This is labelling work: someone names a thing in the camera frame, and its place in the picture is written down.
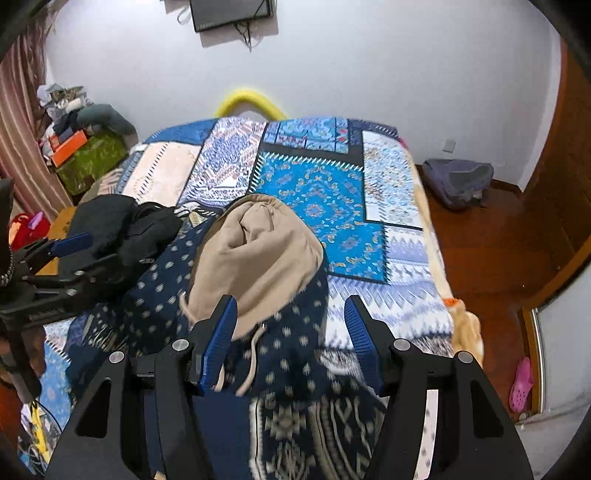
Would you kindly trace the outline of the green storage box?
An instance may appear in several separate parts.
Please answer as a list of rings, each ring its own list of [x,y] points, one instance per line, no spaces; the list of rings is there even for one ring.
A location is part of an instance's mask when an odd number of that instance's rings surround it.
[[[90,137],[61,166],[57,176],[72,197],[85,193],[92,184],[127,156],[123,139],[110,130]]]

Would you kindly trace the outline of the wooden lap desk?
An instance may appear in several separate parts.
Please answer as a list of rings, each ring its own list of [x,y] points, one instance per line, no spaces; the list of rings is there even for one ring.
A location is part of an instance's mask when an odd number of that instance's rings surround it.
[[[67,207],[62,209],[55,218],[48,231],[47,238],[49,240],[63,240],[67,237],[71,225],[72,218],[76,212],[76,207]],[[54,258],[46,264],[38,275],[57,275],[58,274],[59,259]]]

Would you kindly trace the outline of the orange box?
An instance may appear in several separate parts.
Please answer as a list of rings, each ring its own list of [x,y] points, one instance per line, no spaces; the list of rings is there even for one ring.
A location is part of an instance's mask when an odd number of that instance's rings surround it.
[[[54,151],[52,163],[54,167],[59,167],[65,163],[76,151],[87,143],[88,139],[83,130],[76,131],[72,136],[65,140]]]

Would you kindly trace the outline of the grey backpack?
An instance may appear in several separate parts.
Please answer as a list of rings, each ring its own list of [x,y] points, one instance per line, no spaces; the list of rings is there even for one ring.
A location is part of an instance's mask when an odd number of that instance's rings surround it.
[[[483,203],[494,167],[463,159],[428,159],[422,164],[422,172],[428,187],[446,208],[464,211]]]

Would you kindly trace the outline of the pink slipper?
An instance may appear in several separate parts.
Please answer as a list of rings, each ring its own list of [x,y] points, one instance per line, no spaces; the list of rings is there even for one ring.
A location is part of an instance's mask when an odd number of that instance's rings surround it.
[[[524,357],[518,363],[514,382],[509,393],[509,407],[514,413],[522,413],[527,406],[528,396],[534,386],[531,360]]]

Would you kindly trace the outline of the navy patterned hoodie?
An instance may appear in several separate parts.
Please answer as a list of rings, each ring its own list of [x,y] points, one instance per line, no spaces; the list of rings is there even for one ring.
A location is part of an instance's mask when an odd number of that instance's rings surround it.
[[[279,199],[252,194],[177,237],[127,293],[88,314],[66,375],[80,399],[106,356],[160,351],[211,316],[238,320],[215,385],[194,401],[219,479],[360,479],[385,408],[345,354],[322,351],[325,250]]]

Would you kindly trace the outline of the red plush toy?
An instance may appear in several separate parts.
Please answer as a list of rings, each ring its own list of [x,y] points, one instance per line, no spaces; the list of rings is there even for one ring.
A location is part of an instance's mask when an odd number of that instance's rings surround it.
[[[16,215],[9,227],[9,243],[12,251],[30,245],[47,236],[51,223],[47,216],[39,211],[34,215],[21,213]]]

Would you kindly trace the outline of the white wardrobe sliding door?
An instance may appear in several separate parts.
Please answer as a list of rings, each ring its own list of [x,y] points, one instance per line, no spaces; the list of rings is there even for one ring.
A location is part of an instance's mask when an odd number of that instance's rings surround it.
[[[541,354],[536,429],[577,429],[590,407],[590,270],[533,310]]]

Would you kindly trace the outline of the small wall monitor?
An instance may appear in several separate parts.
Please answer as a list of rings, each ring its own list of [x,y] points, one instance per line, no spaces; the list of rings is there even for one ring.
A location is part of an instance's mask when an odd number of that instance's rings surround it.
[[[190,0],[189,8],[197,33],[273,16],[270,0]]]

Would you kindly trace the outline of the wall power socket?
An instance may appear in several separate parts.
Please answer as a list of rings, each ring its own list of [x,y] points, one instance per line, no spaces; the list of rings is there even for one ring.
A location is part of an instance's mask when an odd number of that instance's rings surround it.
[[[447,153],[453,153],[456,147],[456,141],[453,139],[447,139],[444,142],[443,151]]]

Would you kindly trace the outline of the blue patchwork bedspread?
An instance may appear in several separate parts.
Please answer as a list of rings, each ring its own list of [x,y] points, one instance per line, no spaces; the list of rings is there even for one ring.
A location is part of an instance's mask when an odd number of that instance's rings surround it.
[[[92,199],[116,194],[172,207],[182,221],[174,240],[252,194],[290,207],[327,259],[321,349],[349,356],[352,371],[385,412],[353,354],[344,319],[349,296],[360,296],[374,318],[427,353],[484,353],[479,319],[451,291],[424,187],[393,128],[334,117],[197,121],[156,132],[113,175],[116,187],[102,187]],[[81,342],[89,312],[127,293],[158,258],[139,269],[123,294],[47,327],[41,402],[25,408],[25,418],[53,437],[64,432],[82,398],[71,394],[69,349]]]

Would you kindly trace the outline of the striped pink curtain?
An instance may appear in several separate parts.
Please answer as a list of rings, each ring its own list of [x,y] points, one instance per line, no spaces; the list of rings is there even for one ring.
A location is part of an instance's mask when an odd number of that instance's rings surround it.
[[[14,181],[23,211],[53,220],[72,201],[38,145],[49,124],[37,98],[46,76],[47,17],[46,9],[37,13],[1,61],[1,176]]]

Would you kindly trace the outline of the pile of clutter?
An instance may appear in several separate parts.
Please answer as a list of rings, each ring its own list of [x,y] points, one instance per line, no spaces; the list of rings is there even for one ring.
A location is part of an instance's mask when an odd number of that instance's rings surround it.
[[[68,136],[84,129],[78,117],[88,105],[87,94],[83,86],[62,87],[53,83],[39,86],[37,99],[50,118],[39,143],[45,155],[52,155]]]

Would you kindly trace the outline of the black garment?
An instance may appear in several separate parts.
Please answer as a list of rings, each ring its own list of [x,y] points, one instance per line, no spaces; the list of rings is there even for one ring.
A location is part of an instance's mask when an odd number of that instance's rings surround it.
[[[181,225],[172,207],[139,204],[124,195],[98,196],[77,207],[68,230],[69,237],[90,234],[92,245],[60,259],[58,271],[72,273],[111,254],[125,267],[154,260],[174,240]]]

